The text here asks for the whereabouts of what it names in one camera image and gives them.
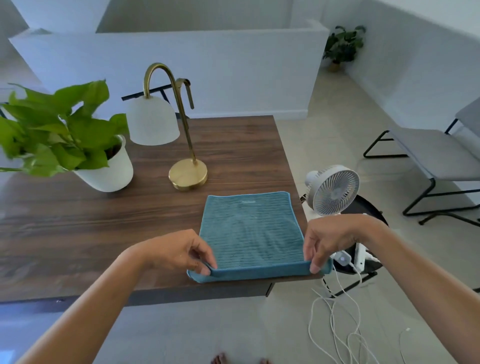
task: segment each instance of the white lamp shade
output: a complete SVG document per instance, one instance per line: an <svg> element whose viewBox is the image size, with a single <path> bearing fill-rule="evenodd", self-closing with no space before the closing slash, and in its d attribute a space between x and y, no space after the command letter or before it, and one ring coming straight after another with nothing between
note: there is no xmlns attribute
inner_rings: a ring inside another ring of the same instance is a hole
<svg viewBox="0 0 480 364"><path fill-rule="evenodd" d="M127 121L130 139L143 146L159 146L180 136L175 111L159 97L139 97L129 101Z"/></svg>

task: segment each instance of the table lamp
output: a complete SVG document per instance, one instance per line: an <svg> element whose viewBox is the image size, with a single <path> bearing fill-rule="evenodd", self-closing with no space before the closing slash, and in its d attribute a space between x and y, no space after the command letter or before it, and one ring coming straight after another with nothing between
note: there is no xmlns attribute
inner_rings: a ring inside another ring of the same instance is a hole
<svg viewBox="0 0 480 364"><path fill-rule="evenodd" d="M180 89L182 84L185 84L190 107L193 109L189 80L186 78L175 80L170 69L162 63L150 65L144 77L144 96L129 102L127 121L130 139L134 143L144 146L159 146L173 142L180 136L177 117L172 106L164 99L150 95L150 78L153 71L158 68L164 70L170 79L190 150L190 158L175 163L168 172L168 178L177 190L191 190L206 182L207 167L205 163L195 157L188 131L187 116L181 100Z"/></svg>

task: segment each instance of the gray chair seat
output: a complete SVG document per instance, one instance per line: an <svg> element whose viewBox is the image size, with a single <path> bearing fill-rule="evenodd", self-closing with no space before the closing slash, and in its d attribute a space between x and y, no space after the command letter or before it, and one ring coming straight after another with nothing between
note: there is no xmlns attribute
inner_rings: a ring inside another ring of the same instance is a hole
<svg viewBox="0 0 480 364"><path fill-rule="evenodd" d="M480 160L454 137L439 130L394 128L393 138L434 178L480 181Z"/></svg>

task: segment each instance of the fingernail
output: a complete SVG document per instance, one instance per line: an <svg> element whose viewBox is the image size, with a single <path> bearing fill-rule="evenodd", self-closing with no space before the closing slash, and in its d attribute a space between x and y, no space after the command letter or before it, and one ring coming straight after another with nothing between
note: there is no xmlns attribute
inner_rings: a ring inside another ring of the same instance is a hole
<svg viewBox="0 0 480 364"><path fill-rule="evenodd" d="M317 274L320 272L320 267L317 267L313 262L310 264L310 273Z"/></svg>
<svg viewBox="0 0 480 364"><path fill-rule="evenodd" d="M202 267L202 270L200 271L200 274L203 276L209 276L210 275L210 270L207 267Z"/></svg>

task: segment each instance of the round black tabletop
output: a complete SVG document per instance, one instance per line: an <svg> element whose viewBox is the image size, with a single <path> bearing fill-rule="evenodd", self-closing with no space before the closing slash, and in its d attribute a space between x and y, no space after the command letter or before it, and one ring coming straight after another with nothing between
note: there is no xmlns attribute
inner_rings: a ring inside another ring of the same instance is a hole
<svg viewBox="0 0 480 364"><path fill-rule="evenodd" d="M388 223L383 217L381 211L379 211L374 205L372 205L369 201L367 201L365 198L359 195L357 195L353 200L353 202L345 210L343 210L342 214L367 214L383 221L388 226ZM352 257L352 261L354 261L355 245L348 248L346 252L350 254L350 256ZM350 266L344 267L335 261L334 261L334 265L335 265L335 269L338 272L345 273L345 274L356 274L356 272ZM372 273L380 269L381 267L383 267L381 263L373 262L371 260L366 260L365 269L362 272L362 274Z"/></svg>

